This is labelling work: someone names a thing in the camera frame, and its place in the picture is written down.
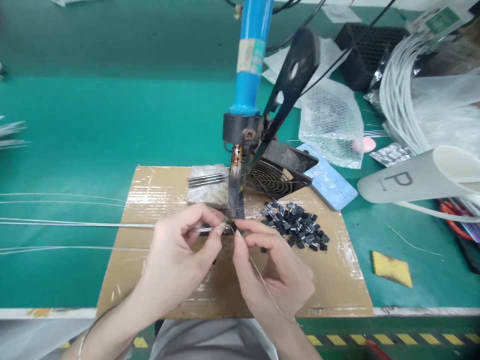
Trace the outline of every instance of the fan grille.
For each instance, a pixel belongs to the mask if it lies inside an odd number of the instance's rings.
[[[279,168],[264,160],[258,162],[246,184],[274,200],[283,198],[294,190],[292,181]]]

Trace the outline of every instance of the bracelet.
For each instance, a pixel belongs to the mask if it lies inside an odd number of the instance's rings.
[[[97,317],[97,318],[95,319],[95,321],[93,322],[93,324],[90,325],[90,327],[86,330],[85,335],[83,335],[83,337],[82,337],[81,340],[80,340],[80,347],[78,348],[78,354],[77,354],[77,356],[76,356],[76,360],[82,360],[82,349],[84,348],[85,339],[86,339],[87,336],[89,335],[90,330],[92,330],[92,328],[95,326],[95,324],[96,324],[101,318],[103,318],[106,313],[108,313],[110,310],[112,310],[112,309],[115,308],[116,306],[117,306],[117,305],[112,306],[112,307],[109,308],[107,311],[105,311],[102,315],[100,315],[99,317]]]

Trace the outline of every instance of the green table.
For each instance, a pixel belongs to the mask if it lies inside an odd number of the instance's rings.
[[[288,36],[311,9],[302,5],[274,16],[271,42]],[[380,10],[355,11],[370,22]],[[233,103],[240,24],[222,1],[91,1],[61,8],[48,1],[7,0],[0,4],[0,13],[0,61],[10,71],[0,83],[0,114],[12,122],[27,121],[28,130],[20,137],[31,141],[26,148],[0,151],[1,193],[125,200],[139,164],[229,162],[222,114]],[[392,10],[379,25],[402,21]],[[313,26],[334,38],[342,25],[331,24],[320,12]],[[341,80],[339,72],[334,79]],[[271,90],[262,79],[261,109]],[[356,96],[364,122],[379,124],[362,94]],[[295,109],[279,139],[297,139],[299,121]],[[378,140],[379,146],[388,143]],[[366,156],[361,170],[339,171],[355,185],[380,168]],[[0,196],[0,202],[16,200],[86,201]],[[115,223],[121,215],[118,206],[0,203],[1,217]],[[379,314],[385,307],[474,308],[465,310],[469,314],[480,308],[479,278],[469,272],[441,220],[360,197],[343,216]],[[416,247],[444,256],[411,247],[385,222]],[[111,246],[116,232],[0,225],[0,246]],[[414,288],[373,275],[370,250],[408,261]],[[109,257],[108,250],[91,249],[0,256],[0,318],[22,317],[28,313],[23,309],[31,308],[95,308]]]

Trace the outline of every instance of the yellow and black hazard tape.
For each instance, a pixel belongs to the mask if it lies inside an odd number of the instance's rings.
[[[307,335],[314,346],[358,346],[373,340],[377,345],[480,345],[480,336],[475,333],[376,333],[348,335]]]

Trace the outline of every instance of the white paper cup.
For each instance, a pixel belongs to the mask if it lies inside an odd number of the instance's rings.
[[[419,211],[424,208],[408,202],[464,198],[478,205],[480,160],[458,147],[439,146],[360,179],[358,192],[371,203],[393,203]],[[423,212],[445,219],[432,210]]]

